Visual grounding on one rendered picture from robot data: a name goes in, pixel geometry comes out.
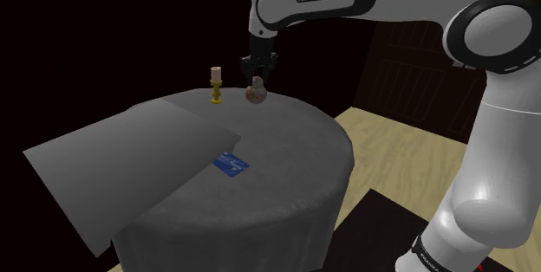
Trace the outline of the blue card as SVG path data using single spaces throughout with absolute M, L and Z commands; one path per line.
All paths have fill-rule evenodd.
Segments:
M 230 178 L 234 178 L 250 167 L 243 160 L 228 152 L 223 152 L 212 164 Z

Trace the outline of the speckled gourd-shaped vase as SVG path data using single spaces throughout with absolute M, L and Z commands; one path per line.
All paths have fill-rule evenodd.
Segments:
M 264 102 L 267 97 L 264 80 L 260 76 L 254 76 L 251 85 L 245 90 L 244 96 L 252 104 Z

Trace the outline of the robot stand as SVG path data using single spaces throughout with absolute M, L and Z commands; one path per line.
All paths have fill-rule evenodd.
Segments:
M 427 221 L 371 189 L 334 231 L 321 272 L 395 272 Z

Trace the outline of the dark panelled door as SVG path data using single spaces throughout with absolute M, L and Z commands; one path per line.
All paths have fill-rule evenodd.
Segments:
M 441 36 L 437 23 L 377 23 L 354 106 L 467 143 L 486 73 L 454 67 Z

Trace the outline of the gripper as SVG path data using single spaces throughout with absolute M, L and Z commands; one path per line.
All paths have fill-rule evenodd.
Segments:
M 255 74 L 254 62 L 261 61 L 261 77 L 264 82 L 269 80 L 277 65 L 277 53 L 274 51 L 275 38 L 263 38 L 250 35 L 250 54 L 240 58 L 241 72 L 247 83 L 252 83 Z

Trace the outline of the round grey ottoman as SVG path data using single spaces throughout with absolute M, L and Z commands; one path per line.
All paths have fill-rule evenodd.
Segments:
M 352 144 L 330 116 L 301 100 L 241 88 L 169 101 L 240 136 L 247 167 L 210 165 L 114 237 L 122 272 L 312 272 L 322 267 L 354 168 Z

